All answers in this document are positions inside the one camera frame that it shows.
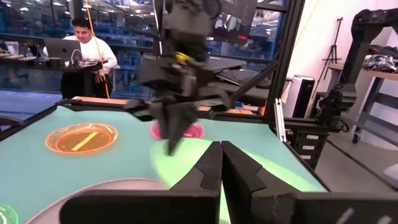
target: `yellow line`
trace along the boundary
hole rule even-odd
[[[79,150],[81,147],[83,147],[86,143],[88,143],[88,141],[90,141],[93,137],[95,137],[98,134],[98,132],[93,132],[91,133],[89,136],[87,136],[87,138],[85,138],[84,140],[82,140],[79,144],[77,144],[75,147],[73,147],[72,151],[77,151]]]

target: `caster wheel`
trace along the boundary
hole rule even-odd
[[[361,136],[359,134],[354,134],[353,143],[356,144],[361,140]]]

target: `green projected light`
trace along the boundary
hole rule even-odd
[[[18,224],[18,215],[13,208],[0,203],[0,224]]]
[[[151,149],[152,163],[159,177],[168,187],[172,187],[188,173],[203,153],[205,153],[210,144],[211,141],[203,139],[182,139],[178,148],[175,150],[174,156],[168,156],[166,153],[166,142],[157,141]],[[251,154],[247,151],[245,151],[245,153],[260,163],[263,168],[267,169],[270,173],[302,192],[324,191],[310,184],[294,172],[268,159]],[[229,223],[228,208],[223,191],[221,195],[220,223]]]

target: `dark hair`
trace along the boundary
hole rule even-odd
[[[77,26],[77,27],[84,27],[87,29],[91,29],[90,22],[88,21],[88,19],[82,17],[76,17],[72,19],[72,25],[74,27]]]

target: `pink projected circle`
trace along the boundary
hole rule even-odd
[[[160,126],[159,123],[155,123],[150,127],[150,133],[154,138],[160,140],[162,136],[160,135]],[[200,124],[191,125],[188,130],[184,133],[185,138],[195,138],[201,139],[205,135],[205,129]]]

